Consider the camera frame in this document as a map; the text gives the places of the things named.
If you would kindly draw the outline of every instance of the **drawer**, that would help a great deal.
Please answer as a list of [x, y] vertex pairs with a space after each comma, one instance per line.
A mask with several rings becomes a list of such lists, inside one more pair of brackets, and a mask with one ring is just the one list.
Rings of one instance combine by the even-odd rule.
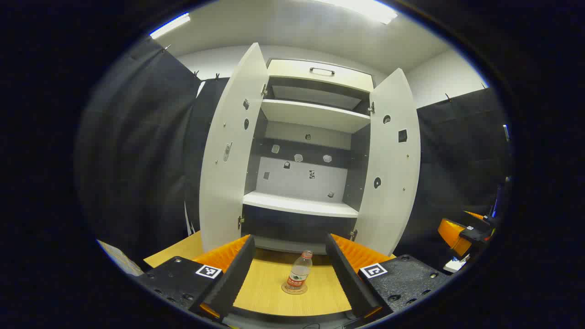
[[367, 73], [314, 61], [273, 59], [268, 66], [268, 75], [320, 81], [365, 92], [374, 90], [371, 75]]

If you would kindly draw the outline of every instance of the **bottle label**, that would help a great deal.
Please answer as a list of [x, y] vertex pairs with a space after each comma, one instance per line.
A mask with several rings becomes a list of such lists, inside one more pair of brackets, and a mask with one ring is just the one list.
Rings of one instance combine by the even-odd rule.
[[291, 287], [300, 287], [309, 275], [297, 275], [293, 272], [290, 273], [288, 276], [287, 284]]

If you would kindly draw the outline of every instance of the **drawer handle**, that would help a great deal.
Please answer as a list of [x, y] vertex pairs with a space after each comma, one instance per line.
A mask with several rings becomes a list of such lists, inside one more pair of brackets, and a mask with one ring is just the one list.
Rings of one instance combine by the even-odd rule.
[[315, 69], [317, 69], [317, 70], [323, 70], [323, 71], [329, 71], [329, 72], [331, 72], [331, 75], [332, 75], [332, 76], [334, 76], [334, 75], [335, 75], [335, 71], [328, 70], [328, 69], [326, 69], [326, 68], [311, 67], [311, 68], [309, 68], [309, 71], [313, 72], [313, 70], [315, 70]]

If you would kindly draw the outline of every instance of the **ceiling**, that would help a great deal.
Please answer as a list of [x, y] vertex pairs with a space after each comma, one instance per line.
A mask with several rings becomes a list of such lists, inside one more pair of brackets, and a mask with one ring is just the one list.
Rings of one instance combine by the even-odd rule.
[[191, 21], [159, 37], [174, 56], [250, 45], [299, 47], [392, 73], [407, 71], [449, 46], [398, 14], [388, 25], [311, 0], [218, 0], [190, 12]]

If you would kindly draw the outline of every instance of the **plastic water bottle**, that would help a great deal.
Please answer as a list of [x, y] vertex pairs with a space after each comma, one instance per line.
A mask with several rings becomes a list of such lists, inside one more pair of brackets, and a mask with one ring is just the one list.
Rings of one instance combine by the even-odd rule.
[[293, 263], [291, 273], [288, 275], [286, 288], [290, 290], [299, 290], [305, 284], [307, 276], [313, 266], [313, 252], [305, 250], [301, 256]]

